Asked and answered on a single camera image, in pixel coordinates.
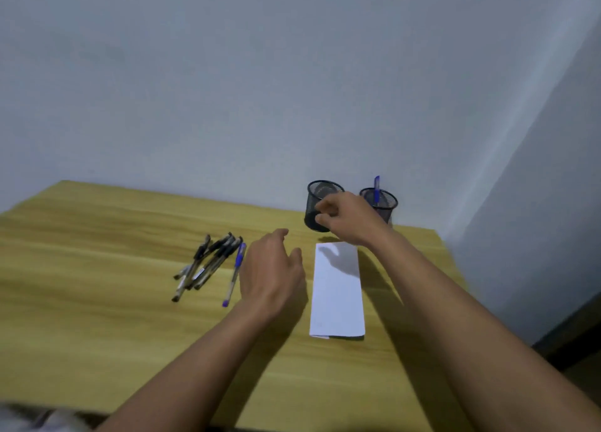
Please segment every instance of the pen holder containing blue pen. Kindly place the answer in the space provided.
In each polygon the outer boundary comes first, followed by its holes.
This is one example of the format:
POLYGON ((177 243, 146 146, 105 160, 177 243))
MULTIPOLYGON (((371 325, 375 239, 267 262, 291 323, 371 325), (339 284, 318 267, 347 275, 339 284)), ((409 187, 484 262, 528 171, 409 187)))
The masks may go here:
POLYGON ((379 199, 376 203, 376 195, 374 193, 375 188, 364 188, 359 192, 363 198, 372 206, 382 219, 388 223, 390 216, 393 214, 394 208, 398 205, 397 198, 392 193, 388 193, 386 190, 379 190, 379 199))
POLYGON ((320 213, 319 211, 315 210, 315 206, 328 194, 343 192, 344 188, 342 188, 336 182, 312 181, 306 189, 309 192, 309 195, 306 199, 305 225, 307 225, 313 231, 330 231, 325 226, 322 226, 315 221, 315 216, 317 216, 320 213))

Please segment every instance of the pile of pens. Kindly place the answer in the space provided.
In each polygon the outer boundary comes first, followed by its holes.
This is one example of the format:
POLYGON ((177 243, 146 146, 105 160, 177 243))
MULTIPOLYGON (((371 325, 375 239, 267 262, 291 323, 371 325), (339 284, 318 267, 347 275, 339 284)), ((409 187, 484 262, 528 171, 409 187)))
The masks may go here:
POLYGON ((229 283, 229 291, 222 306, 229 306, 229 300, 231 294, 234 291, 234 285, 236 284, 236 278, 238 277, 238 270, 244 259, 244 251, 246 250, 246 244, 241 237, 234 237, 231 232, 223 236, 218 241, 211 244, 211 236, 206 235, 204 242, 199 246, 194 259, 190 264, 185 266, 184 269, 179 271, 173 276, 176 280, 180 280, 177 285, 177 290, 173 298, 173 302, 177 302, 181 299, 184 291, 190 291, 192 288, 200 290, 200 288, 207 282, 209 277, 223 264, 227 258, 238 249, 238 255, 236 256, 236 264, 234 267, 234 275, 229 283), (207 261, 205 265, 198 269, 204 260, 208 258, 210 254, 214 253, 213 258, 207 261))

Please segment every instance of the person's left arm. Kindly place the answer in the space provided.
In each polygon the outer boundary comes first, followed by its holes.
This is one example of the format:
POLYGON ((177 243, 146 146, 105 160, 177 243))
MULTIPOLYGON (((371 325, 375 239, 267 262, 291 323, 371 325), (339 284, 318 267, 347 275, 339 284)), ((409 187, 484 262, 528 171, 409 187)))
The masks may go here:
POLYGON ((286 254, 287 233, 278 229, 249 247, 240 270, 242 300, 97 430, 177 432, 207 426, 259 334, 304 284, 301 250, 286 254))

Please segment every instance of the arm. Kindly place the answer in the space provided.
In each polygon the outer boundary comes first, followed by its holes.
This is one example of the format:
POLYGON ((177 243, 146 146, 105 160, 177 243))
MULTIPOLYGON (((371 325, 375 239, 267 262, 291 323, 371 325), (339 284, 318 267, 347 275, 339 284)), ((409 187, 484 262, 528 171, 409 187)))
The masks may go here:
POLYGON ((316 219, 382 263, 479 430, 597 431, 601 412, 361 197, 327 196, 316 219))
POLYGON ((304 285, 301 250, 284 248, 287 229, 267 234, 247 250, 240 270, 242 300, 129 398, 100 432, 203 430, 236 370, 269 322, 304 285))

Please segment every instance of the person's right arm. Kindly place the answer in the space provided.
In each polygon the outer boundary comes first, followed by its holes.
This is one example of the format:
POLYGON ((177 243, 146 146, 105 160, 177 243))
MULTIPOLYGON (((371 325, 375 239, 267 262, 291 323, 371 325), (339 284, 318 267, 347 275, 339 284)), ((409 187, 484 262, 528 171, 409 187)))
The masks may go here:
POLYGON ((601 410, 393 231, 360 196, 328 195, 316 221, 382 263, 481 431, 601 431, 601 410))

